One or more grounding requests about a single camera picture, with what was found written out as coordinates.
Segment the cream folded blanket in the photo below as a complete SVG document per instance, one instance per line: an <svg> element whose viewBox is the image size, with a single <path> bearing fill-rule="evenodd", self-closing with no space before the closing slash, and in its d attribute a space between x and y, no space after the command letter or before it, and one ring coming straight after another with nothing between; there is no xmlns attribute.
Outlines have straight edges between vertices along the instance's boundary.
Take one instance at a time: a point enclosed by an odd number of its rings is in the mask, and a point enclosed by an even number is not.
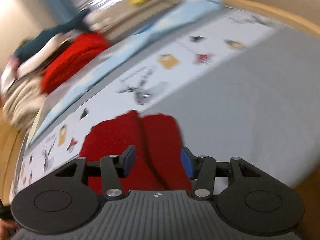
<svg viewBox="0 0 320 240"><path fill-rule="evenodd" d="M10 126L22 131L31 128L47 97L41 82L40 77L26 79L7 96L2 112Z"/></svg>

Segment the white pink folded bedding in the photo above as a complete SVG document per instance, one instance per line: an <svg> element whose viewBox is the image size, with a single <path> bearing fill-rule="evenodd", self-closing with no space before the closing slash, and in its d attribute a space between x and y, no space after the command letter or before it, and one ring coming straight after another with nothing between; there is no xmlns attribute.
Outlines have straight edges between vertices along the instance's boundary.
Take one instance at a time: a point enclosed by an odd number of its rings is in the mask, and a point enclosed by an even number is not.
<svg viewBox="0 0 320 240"><path fill-rule="evenodd" d="M6 94L18 81L45 68L70 46L79 34L78 31L56 34L27 61L22 62L12 57L1 74L1 93Z"/></svg>

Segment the wooden bed frame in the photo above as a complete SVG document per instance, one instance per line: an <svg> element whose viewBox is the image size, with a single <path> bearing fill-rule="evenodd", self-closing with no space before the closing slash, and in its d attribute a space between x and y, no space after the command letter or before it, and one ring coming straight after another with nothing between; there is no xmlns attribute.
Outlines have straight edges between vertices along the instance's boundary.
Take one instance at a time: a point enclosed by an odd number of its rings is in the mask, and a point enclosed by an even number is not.
<svg viewBox="0 0 320 240"><path fill-rule="evenodd" d="M222 0L223 5L269 17L319 39L319 25L285 10L248 0ZM1 117L1 200L9 203L9 193L24 133L8 125Z"/></svg>

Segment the grey printed bed sheet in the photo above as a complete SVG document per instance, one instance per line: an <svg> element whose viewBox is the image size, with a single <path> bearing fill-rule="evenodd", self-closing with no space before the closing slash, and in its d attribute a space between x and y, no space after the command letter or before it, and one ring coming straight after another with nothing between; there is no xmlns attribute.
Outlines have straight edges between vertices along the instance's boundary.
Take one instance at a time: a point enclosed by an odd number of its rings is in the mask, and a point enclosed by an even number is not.
<svg viewBox="0 0 320 240"><path fill-rule="evenodd" d="M319 38L236 9L170 32L53 111L23 143L10 195L131 110L173 116L196 154L239 156L295 186L319 163Z"/></svg>

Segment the teal shark plush toy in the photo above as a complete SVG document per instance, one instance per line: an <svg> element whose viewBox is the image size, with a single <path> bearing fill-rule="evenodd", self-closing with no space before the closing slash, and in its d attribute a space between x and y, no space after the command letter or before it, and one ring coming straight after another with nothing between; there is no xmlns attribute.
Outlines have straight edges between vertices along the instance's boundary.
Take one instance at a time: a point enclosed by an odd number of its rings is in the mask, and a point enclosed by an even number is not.
<svg viewBox="0 0 320 240"><path fill-rule="evenodd" d="M91 10L86 8L78 12L70 21L57 25L54 28L44 29L37 37L29 40L24 45L19 46L14 51L13 56L18 58L20 63L23 63L39 52L46 43L57 34L65 34L74 29L79 31L89 31L87 24L84 22L84 18L90 12Z"/></svg>

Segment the bright red folded blanket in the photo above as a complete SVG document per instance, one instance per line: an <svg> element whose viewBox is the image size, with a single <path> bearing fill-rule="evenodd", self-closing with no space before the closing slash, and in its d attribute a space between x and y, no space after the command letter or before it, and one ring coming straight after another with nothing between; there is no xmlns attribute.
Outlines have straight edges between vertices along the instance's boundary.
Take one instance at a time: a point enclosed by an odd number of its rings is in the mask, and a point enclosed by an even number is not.
<svg viewBox="0 0 320 240"><path fill-rule="evenodd" d="M110 43L99 33L79 35L45 70L41 81L42 92L53 92L109 47Z"/></svg>

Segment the light blue duvet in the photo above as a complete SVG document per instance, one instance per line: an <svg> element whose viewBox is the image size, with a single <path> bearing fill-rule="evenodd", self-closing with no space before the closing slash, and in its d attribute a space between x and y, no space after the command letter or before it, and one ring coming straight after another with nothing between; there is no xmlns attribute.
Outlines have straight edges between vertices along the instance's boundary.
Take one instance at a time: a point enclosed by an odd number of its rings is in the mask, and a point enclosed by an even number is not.
<svg viewBox="0 0 320 240"><path fill-rule="evenodd" d="M194 23L208 13L218 12L221 8L221 0L184 0L100 53L46 97L29 131L27 143L34 142L68 107L133 55L167 33Z"/></svg>

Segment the dark red knit sweater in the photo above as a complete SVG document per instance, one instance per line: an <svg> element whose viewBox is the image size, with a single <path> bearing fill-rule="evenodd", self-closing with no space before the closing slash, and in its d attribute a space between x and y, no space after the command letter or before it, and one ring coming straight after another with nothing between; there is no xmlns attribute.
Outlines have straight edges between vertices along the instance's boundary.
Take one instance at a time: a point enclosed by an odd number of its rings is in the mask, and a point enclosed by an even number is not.
<svg viewBox="0 0 320 240"><path fill-rule="evenodd" d="M141 117L130 111L93 126L86 135L80 156L87 161L121 155L135 146L136 161L129 175L121 179L126 193L130 190L185 190L191 181L181 163L182 137L172 116L154 114Z"/></svg>

